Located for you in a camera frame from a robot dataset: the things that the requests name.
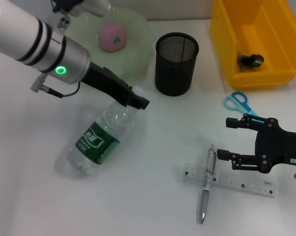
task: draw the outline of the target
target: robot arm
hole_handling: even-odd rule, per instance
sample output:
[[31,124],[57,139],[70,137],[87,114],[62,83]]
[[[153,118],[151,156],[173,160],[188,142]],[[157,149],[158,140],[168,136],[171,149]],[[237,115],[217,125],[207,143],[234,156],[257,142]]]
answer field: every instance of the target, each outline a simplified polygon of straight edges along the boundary
[[69,17],[63,14],[68,11],[74,16],[85,9],[93,14],[107,14],[111,5],[105,0],[55,0],[59,21],[55,26],[35,18],[12,4],[9,0],[0,0],[0,53],[3,53],[25,65],[39,70],[38,77],[31,89],[59,96],[49,92],[44,86],[47,75],[68,84],[82,81],[105,92],[121,105],[130,105],[145,109],[148,101],[133,93],[131,87],[106,68],[90,62],[89,52],[64,35],[70,23]]
[[244,114],[241,120],[227,118],[228,128],[244,128],[257,131],[255,155],[240,155],[217,150],[220,160],[232,161],[233,170],[269,173],[277,164],[296,166],[296,133],[283,130],[275,118],[261,118]]

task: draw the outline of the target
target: yellow storage box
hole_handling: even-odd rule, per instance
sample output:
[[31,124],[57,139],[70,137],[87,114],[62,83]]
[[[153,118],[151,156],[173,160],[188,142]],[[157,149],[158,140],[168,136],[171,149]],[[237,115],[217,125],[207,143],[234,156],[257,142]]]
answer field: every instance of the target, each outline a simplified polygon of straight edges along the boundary
[[[296,18],[285,0],[215,0],[210,34],[234,88],[284,84],[296,75]],[[238,52],[265,62],[241,71]]]

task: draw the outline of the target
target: scissor blade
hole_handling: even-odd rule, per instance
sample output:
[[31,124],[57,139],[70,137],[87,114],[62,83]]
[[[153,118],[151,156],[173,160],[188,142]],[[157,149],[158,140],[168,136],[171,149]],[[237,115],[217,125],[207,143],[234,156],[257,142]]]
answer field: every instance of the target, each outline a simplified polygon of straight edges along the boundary
[[[256,117],[259,116],[259,115],[258,115],[256,112],[254,112],[253,110],[249,111],[247,114],[248,114],[248,115],[252,115],[252,116],[256,116]],[[261,120],[256,120],[256,119],[252,119],[252,120],[253,120],[253,121],[260,122],[260,123],[264,123],[264,121],[261,121]]]

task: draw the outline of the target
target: transparent ruler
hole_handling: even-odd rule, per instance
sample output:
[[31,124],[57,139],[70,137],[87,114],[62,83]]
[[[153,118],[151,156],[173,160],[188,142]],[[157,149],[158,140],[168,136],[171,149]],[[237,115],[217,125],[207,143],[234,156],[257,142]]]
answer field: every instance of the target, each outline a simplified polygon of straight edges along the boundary
[[[205,178],[205,167],[186,164],[183,170],[181,168],[180,172],[179,174],[183,180],[194,179],[204,181]],[[210,181],[212,185],[221,185],[242,192],[270,198],[275,197],[274,183],[266,180],[251,179],[241,177],[237,174],[215,171],[212,179],[208,179],[208,181]]]

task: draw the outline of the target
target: pen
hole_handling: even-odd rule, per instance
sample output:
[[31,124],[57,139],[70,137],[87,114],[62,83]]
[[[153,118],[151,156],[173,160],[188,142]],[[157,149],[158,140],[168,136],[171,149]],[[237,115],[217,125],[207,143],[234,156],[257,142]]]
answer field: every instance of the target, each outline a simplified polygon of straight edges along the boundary
[[214,146],[211,145],[211,148],[208,150],[208,157],[207,157],[206,170],[205,170],[205,179],[204,179],[203,192],[202,192],[202,198],[201,198],[201,206],[200,206],[200,212],[199,212],[199,219],[200,219],[201,224],[203,224],[206,214],[207,214],[209,192],[210,192],[210,188],[211,188],[212,181],[213,181],[212,176],[213,176],[214,170],[215,170],[216,158],[217,158],[217,154],[214,150]]

